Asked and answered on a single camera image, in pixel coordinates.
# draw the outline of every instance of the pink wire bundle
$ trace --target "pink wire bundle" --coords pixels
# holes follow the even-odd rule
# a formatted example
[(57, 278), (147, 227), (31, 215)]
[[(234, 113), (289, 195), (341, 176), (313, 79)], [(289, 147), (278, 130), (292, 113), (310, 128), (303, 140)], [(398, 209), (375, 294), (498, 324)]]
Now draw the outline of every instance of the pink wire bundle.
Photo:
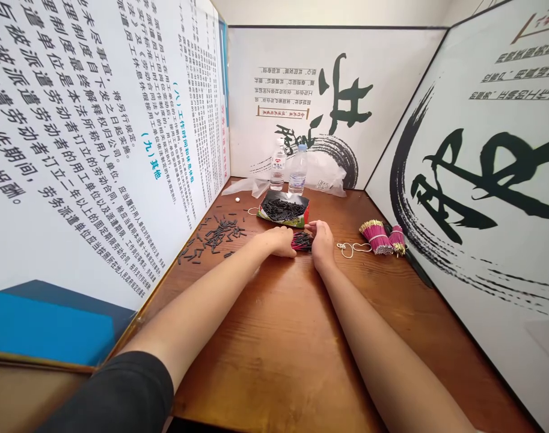
[(381, 221), (370, 220), (358, 229), (369, 241), (370, 247), (375, 254), (392, 254), (393, 247), (390, 245), (387, 233)]
[(401, 226), (396, 225), (393, 227), (393, 231), (390, 233), (390, 237), (388, 240), (390, 241), (390, 244), (392, 245), (397, 257), (405, 255), (405, 235), (402, 232)]

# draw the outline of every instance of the bundle of wires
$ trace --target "bundle of wires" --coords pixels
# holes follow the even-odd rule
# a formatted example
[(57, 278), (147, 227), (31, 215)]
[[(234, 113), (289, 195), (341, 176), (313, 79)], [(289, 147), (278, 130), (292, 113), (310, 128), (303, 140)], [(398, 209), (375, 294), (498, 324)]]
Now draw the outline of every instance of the bundle of wires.
[(292, 238), (292, 249), (296, 251), (312, 251), (312, 242), (307, 232), (298, 232)]
[(306, 211), (307, 205), (290, 203), (288, 201), (269, 200), (262, 203), (262, 209), (273, 221), (291, 221), (300, 217)]
[(370, 220), (358, 229), (363, 234), (375, 254), (392, 254), (393, 247), (390, 245), (388, 236), (384, 231), (382, 221)]
[(393, 246), (394, 252), (396, 253), (397, 257), (405, 255), (405, 252), (406, 252), (405, 235), (402, 232), (401, 226), (396, 225), (393, 227), (393, 231), (390, 232), (388, 241)]

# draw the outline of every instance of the black sleeve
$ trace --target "black sleeve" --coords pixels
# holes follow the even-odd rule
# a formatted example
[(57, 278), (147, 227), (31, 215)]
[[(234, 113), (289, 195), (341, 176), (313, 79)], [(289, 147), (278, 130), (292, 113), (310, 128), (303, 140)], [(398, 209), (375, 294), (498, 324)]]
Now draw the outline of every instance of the black sleeve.
[(37, 432), (160, 433), (174, 387), (162, 362), (126, 352), (107, 362)]

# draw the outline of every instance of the person's hand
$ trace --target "person's hand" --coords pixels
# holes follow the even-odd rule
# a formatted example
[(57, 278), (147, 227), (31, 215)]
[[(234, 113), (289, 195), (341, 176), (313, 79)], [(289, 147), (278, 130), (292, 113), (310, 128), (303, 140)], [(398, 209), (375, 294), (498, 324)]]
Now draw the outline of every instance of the person's hand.
[(326, 266), (335, 265), (334, 262), (334, 237), (330, 227), (324, 221), (311, 221), (304, 226), (312, 232), (312, 259), (314, 267), (318, 270)]
[(296, 251), (292, 249), (292, 229), (281, 226), (274, 227), (256, 236), (271, 254), (279, 257), (296, 257)]

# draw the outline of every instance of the plastic water bottle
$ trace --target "plastic water bottle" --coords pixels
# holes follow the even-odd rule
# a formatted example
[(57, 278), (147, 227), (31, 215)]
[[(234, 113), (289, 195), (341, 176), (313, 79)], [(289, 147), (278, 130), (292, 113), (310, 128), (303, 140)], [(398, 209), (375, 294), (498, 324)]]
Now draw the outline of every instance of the plastic water bottle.
[(292, 160), (292, 171), (288, 181), (288, 192), (302, 195), (304, 184), (306, 183), (306, 172), (308, 171), (308, 159), (306, 154), (306, 144), (298, 145), (298, 153)]
[(284, 138), (276, 139), (276, 149), (272, 155), (272, 168), (270, 170), (270, 189), (282, 190), (284, 186), (284, 167), (286, 166), (286, 153), (284, 152)]

